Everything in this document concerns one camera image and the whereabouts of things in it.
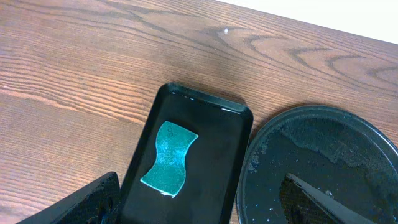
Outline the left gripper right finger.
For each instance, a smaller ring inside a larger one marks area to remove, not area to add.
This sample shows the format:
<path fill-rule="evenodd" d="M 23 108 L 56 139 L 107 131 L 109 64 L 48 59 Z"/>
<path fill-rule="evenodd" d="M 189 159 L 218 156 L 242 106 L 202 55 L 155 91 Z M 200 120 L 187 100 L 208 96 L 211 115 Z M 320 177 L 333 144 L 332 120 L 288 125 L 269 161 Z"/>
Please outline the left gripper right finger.
<path fill-rule="evenodd" d="M 279 200 L 288 224 L 372 223 L 291 173 L 281 182 Z"/>

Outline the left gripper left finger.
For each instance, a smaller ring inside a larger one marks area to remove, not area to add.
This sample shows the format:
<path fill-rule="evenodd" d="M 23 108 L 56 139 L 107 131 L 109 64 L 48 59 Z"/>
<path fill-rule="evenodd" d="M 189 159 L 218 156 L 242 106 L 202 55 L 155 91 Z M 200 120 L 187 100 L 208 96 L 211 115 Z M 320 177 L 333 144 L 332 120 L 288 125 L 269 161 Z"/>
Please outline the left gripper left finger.
<path fill-rule="evenodd" d="M 118 219 L 118 175 L 108 172 L 20 224 L 115 224 Z"/>

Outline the green yellow sponge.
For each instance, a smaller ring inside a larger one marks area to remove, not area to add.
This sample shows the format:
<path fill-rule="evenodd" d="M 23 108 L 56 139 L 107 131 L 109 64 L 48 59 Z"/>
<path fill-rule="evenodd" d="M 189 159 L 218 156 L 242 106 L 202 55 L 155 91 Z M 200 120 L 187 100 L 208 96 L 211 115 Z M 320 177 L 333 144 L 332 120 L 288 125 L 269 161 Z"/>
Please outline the green yellow sponge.
<path fill-rule="evenodd" d="M 155 138 L 155 162 L 140 181 L 162 195 L 176 197 L 186 181 L 186 155 L 198 134 L 170 121 L 160 126 Z"/>

